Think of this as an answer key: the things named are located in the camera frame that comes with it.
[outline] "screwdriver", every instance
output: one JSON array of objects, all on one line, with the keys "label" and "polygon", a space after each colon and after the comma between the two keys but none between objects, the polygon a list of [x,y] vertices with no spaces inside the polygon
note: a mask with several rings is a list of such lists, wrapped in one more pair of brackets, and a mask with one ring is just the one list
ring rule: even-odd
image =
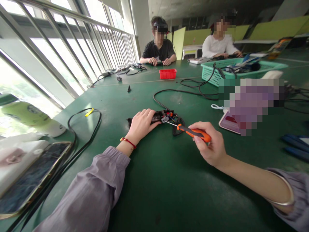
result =
[{"label": "screwdriver", "polygon": [[167,122],[167,123],[171,124],[173,126],[176,126],[177,130],[184,131],[193,138],[194,138],[194,136],[198,136],[202,140],[204,140],[205,142],[210,142],[210,140],[211,140],[211,137],[202,130],[199,130],[199,129],[192,129],[191,130],[188,127],[183,126],[182,124],[175,125],[175,124],[172,124],[170,122]]}]

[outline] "red string bracelet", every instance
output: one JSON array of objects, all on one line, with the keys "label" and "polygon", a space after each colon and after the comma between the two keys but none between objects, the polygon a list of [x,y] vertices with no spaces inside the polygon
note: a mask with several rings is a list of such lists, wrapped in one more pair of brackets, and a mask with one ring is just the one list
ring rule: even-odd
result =
[{"label": "red string bracelet", "polygon": [[129,143],[133,146],[132,150],[133,150],[133,149],[136,149],[136,146],[135,146],[133,143],[131,143],[128,139],[126,139],[126,138],[121,138],[120,141],[122,141],[122,140],[123,140],[123,141],[126,141],[126,142],[129,142]]}]

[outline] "ceiling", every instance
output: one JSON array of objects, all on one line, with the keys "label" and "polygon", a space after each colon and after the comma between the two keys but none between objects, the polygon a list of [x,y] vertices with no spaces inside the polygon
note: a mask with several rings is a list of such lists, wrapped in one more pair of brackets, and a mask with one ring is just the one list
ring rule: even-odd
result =
[{"label": "ceiling", "polygon": [[148,0],[149,17],[165,20],[210,16],[235,8],[238,12],[256,12],[282,4],[283,0]]}]

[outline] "pliers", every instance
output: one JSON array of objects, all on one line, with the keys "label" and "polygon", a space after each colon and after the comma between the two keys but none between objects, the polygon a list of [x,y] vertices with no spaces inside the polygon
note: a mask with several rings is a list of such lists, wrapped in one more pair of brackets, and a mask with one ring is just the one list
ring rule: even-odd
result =
[{"label": "pliers", "polygon": [[281,139],[294,147],[285,147],[284,150],[291,155],[309,163],[309,137],[308,136],[295,136],[286,134]]}]

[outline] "hand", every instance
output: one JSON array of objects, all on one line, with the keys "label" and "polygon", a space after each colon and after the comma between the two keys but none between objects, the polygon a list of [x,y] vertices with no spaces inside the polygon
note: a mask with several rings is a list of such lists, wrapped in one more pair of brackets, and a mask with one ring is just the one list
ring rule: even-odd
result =
[{"label": "hand", "polygon": [[165,61],[163,62],[163,65],[170,65],[171,61],[170,59],[166,58]]},{"label": "hand", "polygon": [[243,55],[242,55],[242,52],[241,51],[236,51],[236,52],[234,52],[234,54],[236,54],[237,55],[237,57],[243,57]]},{"label": "hand", "polygon": [[157,59],[152,57],[152,58],[149,58],[148,59],[148,62],[153,64],[154,66],[157,66],[158,62],[157,62]]},{"label": "hand", "polygon": [[142,112],[138,112],[132,119],[130,130],[125,138],[136,146],[143,137],[145,137],[157,125],[161,124],[161,122],[156,122],[150,125],[154,114],[155,111],[151,109],[144,109]]},{"label": "hand", "polygon": [[200,150],[202,157],[210,165],[218,168],[224,163],[225,158],[228,156],[224,148],[222,134],[212,126],[210,122],[196,122],[189,126],[190,129],[204,130],[210,135],[211,141],[208,146],[198,136],[194,137],[195,144]]},{"label": "hand", "polygon": [[219,54],[214,55],[213,57],[218,57],[218,56],[223,56],[226,59],[226,58],[229,57],[229,54],[228,53],[219,53]]}]

